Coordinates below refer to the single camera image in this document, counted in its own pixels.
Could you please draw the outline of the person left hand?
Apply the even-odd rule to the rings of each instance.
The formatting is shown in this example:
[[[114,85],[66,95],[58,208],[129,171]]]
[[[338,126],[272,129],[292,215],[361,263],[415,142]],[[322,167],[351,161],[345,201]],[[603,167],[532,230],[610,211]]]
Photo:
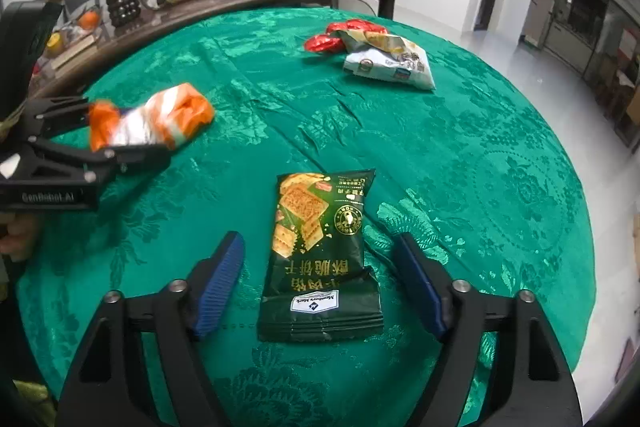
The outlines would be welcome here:
[[[6,228],[0,241],[1,254],[15,262],[28,259],[38,236],[38,218],[28,213],[2,212],[1,225]]]

